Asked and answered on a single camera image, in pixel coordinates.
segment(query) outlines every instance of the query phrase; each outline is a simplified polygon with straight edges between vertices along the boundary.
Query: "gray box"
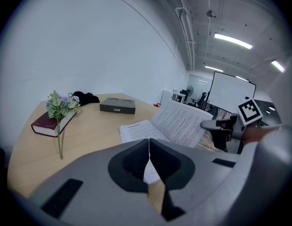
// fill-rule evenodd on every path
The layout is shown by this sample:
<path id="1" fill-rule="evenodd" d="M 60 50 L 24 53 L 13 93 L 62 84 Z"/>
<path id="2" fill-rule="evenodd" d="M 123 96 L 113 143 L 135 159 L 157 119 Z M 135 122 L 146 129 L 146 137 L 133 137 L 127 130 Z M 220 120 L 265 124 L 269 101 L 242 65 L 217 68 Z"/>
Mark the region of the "gray box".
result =
<path id="1" fill-rule="evenodd" d="M 115 113 L 134 114 L 136 104 L 134 100 L 108 97 L 100 103 L 100 110 Z"/>

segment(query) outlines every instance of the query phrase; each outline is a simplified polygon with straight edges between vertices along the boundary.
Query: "desk surface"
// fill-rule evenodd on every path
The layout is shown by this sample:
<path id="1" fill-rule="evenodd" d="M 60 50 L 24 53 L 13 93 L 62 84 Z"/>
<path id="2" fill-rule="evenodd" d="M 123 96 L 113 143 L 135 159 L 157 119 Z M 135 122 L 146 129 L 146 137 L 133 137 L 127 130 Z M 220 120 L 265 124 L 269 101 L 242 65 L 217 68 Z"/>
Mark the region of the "desk surface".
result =
<path id="1" fill-rule="evenodd" d="M 97 96 L 100 102 L 107 97 L 134 99 L 125 94 Z M 43 181 L 75 159 L 121 144 L 121 125 L 150 120 L 158 111 L 153 105 L 134 100 L 135 115 L 103 112 L 99 109 L 99 103 L 83 106 L 81 113 L 71 119 L 61 134 L 63 160 L 59 158 L 57 138 L 35 134 L 31 128 L 31 124 L 46 112 L 44 102 L 41 102 L 24 125 L 13 149 L 8 168 L 8 187 L 28 198 Z M 203 141 L 199 142 L 198 146 L 209 149 Z M 148 196 L 158 211 L 162 205 L 163 192 L 164 184 L 161 181 L 149 187 Z"/>

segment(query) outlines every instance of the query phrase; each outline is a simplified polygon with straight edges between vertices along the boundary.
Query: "paper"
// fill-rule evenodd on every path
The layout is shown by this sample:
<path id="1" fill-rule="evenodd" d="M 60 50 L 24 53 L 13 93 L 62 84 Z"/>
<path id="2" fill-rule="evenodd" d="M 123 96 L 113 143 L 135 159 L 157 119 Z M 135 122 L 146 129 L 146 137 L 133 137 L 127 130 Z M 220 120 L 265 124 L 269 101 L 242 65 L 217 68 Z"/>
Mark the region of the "paper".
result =
<path id="1" fill-rule="evenodd" d="M 160 180 L 159 174 L 156 172 L 154 165 L 151 163 L 150 159 L 145 167 L 144 171 L 144 182 L 148 184 L 155 183 Z"/>
<path id="2" fill-rule="evenodd" d="M 145 138 L 154 138 L 169 141 L 150 121 L 141 121 L 136 124 L 120 126 L 120 135 L 123 143 Z"/>
<path id="3" fill-rule="evenodd" d="M 120 126 L 122 142 L 145 138 L 172 141 L 179 145 L 195 147 L 205 129 L 200 123 L 211 120 L 212 115 L 197 108 L 170 101 L 150 121 Z M 150 159 L 145 167 L 144 182 L 152 184 L 160 179 Z"/>
<path id="4" fill-rule="evenodd" d="M 141 121 L 132 125 L 120 126 L 120 135 L 124 143 L 145 138 L 161 139 L 170 142 L 150 121 Z M 160 176 L 157 174 L 154 165 L 149 159 L 144 171 L 144 182 L 152 184 L 158 180 L 160 180 Z"/>
<path id="5" fill-rule="evenodd" d="M 200 109 L 169 101 L 153 116 L 151 122 L 173 143 L 195 147 L 205 129 L 202 121 L 211 120 L 212 115 Z"/>

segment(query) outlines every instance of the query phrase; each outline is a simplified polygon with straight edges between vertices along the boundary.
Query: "black cloth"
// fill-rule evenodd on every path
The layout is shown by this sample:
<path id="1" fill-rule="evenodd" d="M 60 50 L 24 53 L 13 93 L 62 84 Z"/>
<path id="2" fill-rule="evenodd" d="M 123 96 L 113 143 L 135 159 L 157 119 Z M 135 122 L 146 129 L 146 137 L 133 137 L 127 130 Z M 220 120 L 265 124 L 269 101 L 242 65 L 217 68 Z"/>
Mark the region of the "black cloth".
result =
<path id="1" fill-rule="evenodd" d="M 84 94 L 81 91 L 76 91 L 73 96 L 78 96 L 80 106 L 87 105 L 89 103 L 100 103 L 99 98 L 92 93 Z"/>

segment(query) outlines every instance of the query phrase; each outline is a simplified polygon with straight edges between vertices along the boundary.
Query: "book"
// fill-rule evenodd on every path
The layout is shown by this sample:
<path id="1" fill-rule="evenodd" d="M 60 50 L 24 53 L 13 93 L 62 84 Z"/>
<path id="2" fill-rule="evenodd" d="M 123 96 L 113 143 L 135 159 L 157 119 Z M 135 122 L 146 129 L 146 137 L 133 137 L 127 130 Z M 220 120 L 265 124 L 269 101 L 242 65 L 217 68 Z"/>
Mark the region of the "book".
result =
<path id="1" fill-rule="evenodd" d="M 65 128 L 67 123 L 76 114 L 74 110 L 70 111 L 64 116 L 60 122 L 60 132 Z M 41 117 L 31 124 L 32 130 L 41 135 L 57 137 L 57 120 L 55 118 L 49 118 L 48 112 L 45 112 Z"/>
<path id="2" fill-rule="evenodd" d="M 212 118 L 211 114 L 198 108 L 169 101 L 150 121 L 120 126 L 120 136 L 123 143 L 154 138 L 195 147 L 206 131 L 201 128 L 201 122 Z M 159 175 L 149 160 L 144 172 L 144 181 L 152 184 L 159 179 Z"/>

